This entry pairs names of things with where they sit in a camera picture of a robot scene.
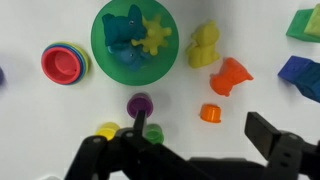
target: orange toy animal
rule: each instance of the orange toy animal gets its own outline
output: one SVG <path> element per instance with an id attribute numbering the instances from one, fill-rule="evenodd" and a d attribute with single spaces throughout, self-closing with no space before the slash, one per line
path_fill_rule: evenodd
<path id="1" fill-rule="evenodd" d="M 229 96 L 232 87 L 245 80 L 253 80 L 253 77 L 237 60 L 227 58 L 222 65 L 220 74 L 211 77 L 210 86 L 217 94 Z"/>

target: yellow toy duck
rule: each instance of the yellow toy duck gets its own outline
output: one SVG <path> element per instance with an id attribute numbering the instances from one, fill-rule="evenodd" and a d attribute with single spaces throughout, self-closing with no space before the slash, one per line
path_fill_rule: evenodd
<path id="1" fill-rule="evenodd" d="M 161 16 L 156 15 L 153 20 L 147 21 L 144 17 L 142 19 L 143 26 L 147 29 L 147 35 L 145 39 L 131 40 L 133 46 L 143 45 L 144 52 L 150 52 L 152 56 L 158 54 L 158 47 L 168 46 L 168 41 L 165 37 L 170 36 L 172 33 L 171 28 L 162 28 L 160 25 Z"/>
<path id="2" fill-rule="evenodd" d="M 192 34 L 194 40 L 187 49 L 189 65 L 192 68 L 200 68 L 213 63 L 220 58 L 215 51 L 215 43 L 220 36 L 219 30 L 213 21 L 199 27 Z"/>

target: green bowl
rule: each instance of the green bowl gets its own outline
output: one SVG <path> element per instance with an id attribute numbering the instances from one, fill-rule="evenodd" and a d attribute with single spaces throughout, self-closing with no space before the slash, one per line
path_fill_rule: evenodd
<path id="1" fill-rule="evenodd" d="M 161 15 L 161 26 L 172 29 L 171 36 L 165 39 L 167 47 L 159 47 L 157 56 L 147 60 L 137 72 L 118 62 L 105 46 L 102 16 L 110 13 L 115 16 L 127 16 L 132 4 L 137 5 L 142 15 L 149 21 L 157 14 Z M 163 77 L 172 67 L 179 50 L 179 35 L 174 19 L 160 3 L 155 0 L 112 0 L 96 16 L 91 32 L 92 51 L 100 68 L 113 80 L 130 86 L 142 86 L 153 83 Z"/>

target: green block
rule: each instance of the green block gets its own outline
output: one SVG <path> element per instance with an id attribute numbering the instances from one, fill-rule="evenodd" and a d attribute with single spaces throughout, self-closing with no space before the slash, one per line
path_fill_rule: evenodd
<path id="1" fill-rule="evenodd" d="M 320 4 L 314 8 L 304 33 L 320 37 Z"/>
<path id="2" fill-rule="evenodd" d="M 290 27 L 286 35 L 302 41 L 320 43 L 320 37 L 316 37 L 316 36 L 312 36 L 304 33 L 304 30 L 309 22 L 312 12 L 313 12 L 313 9 L 304 9 L 304 10 L 297 11 L 296 15 L 294 16 L 290 24 Z"/>

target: white table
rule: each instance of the white table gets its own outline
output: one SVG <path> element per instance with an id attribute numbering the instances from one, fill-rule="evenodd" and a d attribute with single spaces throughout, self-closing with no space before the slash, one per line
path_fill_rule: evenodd
<path id="1" fill-rule="evenodd" d="M 160 124 L 165 145 L 186 159 L 245 157 L 265 164 L 244 135 L 248 111 L 311 143 L 320 139 L 320 104 L 277 77 L 291 55 L 320 62 L 320 44 L 285 36 L 296 10 L 313 8 L 318 1 L 161 0 L 177 23 L 180 51 L 167 75 L 143 87 L 113 81 L 93 57 L 92 23 L 107 2 L 0 1 L 0 66 L 7 80 L 0 89 L 0 179 L 64 177 L 82 140 L 99 125 L 132 125 L 126 103 L 137 92 L 151 95 L 155 109 L 148 122 Z M 208 83 L 222 61 L 193 70 L 184 54 L 190 34 L 209 19 L 221 31 L 218 52 L 238 59 L 255 78 L 236 86 L 228 98 L 215 94 Z M 42 72 L 42 51 L 60 40 L 84 47 L 92 57 L 90 73 L 79 84 L 61 86 Z M 221 124 L 199 119 L 203 103 L 222 108 Z"/>

